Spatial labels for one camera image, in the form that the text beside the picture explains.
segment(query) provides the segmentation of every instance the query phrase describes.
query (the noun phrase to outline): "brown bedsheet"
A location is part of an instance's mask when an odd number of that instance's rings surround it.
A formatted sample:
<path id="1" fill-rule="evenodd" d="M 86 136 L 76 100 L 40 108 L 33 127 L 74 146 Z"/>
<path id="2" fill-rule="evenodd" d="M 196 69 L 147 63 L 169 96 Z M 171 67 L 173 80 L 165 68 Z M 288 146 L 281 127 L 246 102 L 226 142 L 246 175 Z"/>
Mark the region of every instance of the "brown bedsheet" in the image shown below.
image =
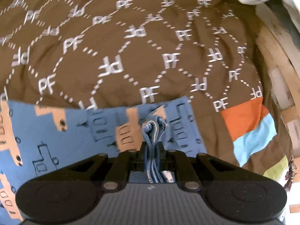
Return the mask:
<path id="1" fill-rule="evenodd" d="M 0 11 L 0 89 L 10 100 L 108 108 L 187 96 L 207 152 L 238 165 L 222 112 L 261 97 L 277 135 L 243 167 L 264 174 L 284 156 L 291 160 L 291 140 L 254 43 L 253 6 L 237 0 L 1 0 Z M 245 124 L 243 113 L 236 113 L 236 126 Z"/>

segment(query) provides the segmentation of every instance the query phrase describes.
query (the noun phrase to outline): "orange fabric patch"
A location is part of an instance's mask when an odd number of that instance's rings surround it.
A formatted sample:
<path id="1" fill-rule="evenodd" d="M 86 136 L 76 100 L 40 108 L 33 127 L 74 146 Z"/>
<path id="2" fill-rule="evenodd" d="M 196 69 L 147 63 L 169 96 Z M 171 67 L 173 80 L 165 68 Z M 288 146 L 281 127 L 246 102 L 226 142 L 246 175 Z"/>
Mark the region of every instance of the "orange fabric patch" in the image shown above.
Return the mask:
<path id="1" fill-rule="evenodd" d="M 268 113 L 262 97 L 221 111 L 232 141 L 256 129 Z"/>

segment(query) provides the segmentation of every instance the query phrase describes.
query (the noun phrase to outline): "orange shape print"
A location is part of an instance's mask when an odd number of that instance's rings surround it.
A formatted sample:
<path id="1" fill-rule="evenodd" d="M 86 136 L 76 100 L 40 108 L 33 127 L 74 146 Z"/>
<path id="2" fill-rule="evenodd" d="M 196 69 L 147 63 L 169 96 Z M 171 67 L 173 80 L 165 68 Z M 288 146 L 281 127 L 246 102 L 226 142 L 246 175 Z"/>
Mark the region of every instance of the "orange shape print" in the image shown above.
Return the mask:
<path id="1" fill-rule="evenodd" d="M 4 187 L 0 189 L 0 201 L 3 207 L 11 219 L 20 219 L 22 222 L 24 219 L 17 207 L 15 194 L 11 191 L 11 185 L 9 184 L 5 174 L 0 174 L 0 182 Z"/>
<path id="2" fill-rule="evenodd" d="M 53 121 L 58 131 L 66 131 L 68 129 L 64 108 L 35 106 L 34 109 L 37 116 L 52 113 Z"/>
<path id="3" fill-rule="evenodd" d="M 22 166 L 21 154 L 15 140 L 11 117 L 9 115 L 9 106 L 6 101 L 1 101 L 0 104 L 0 151 L 9 150 L 14 163 L 17 166 Z"/>
<path id="4" fill-rule="evenodd" d="M 121 152 L 127 150 L 139 151 L 142 145 L 143 137 L 139 125 L 139 113 L 137 107 L 126 109 L 128 122 L 116 127 L 115 135 L 117 147 Z"/>

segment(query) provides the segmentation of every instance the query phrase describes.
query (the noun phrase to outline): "maroon tassel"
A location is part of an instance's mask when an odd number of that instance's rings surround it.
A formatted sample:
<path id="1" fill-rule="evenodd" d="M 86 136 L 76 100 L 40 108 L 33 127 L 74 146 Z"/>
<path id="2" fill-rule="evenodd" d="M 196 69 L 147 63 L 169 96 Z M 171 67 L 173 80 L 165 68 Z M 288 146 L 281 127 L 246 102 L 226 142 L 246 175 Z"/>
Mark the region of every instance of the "maroon tassel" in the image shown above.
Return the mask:
<path id="1" fill-rule="evenodd" d="M 297 169 L 295 163 L 294 163 L 294 157 L 292 156 L 292 159 L 289 161 L 289 170 L 286 172 L 285 180 L 287 180 L 287 183 L 284 186 L 284 189 L 286 192 L 289 192 L 292 187 L 292 183 L 294 181 L 294 177 L 296 175 L 295 170 Z"/>

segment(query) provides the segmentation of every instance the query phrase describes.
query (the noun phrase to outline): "silver bolt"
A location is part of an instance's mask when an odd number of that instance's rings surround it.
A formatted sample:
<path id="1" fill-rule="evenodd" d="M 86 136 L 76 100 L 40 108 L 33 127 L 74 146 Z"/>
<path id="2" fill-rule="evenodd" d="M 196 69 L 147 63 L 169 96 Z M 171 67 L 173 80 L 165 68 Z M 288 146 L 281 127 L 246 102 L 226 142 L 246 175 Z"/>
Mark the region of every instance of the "silver bolt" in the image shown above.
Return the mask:
<path id="1" fill-rule="evenodd" d="M 185 187 L 189 190 L 199 189 L 200 185 L 197 182 L 186 182 Z"/>
<path id="2" fill-rule="evenodd" d="M 116 182 L 106 182 L 103 187 L 107 190 L 115 190 L 118 187 Z"/>

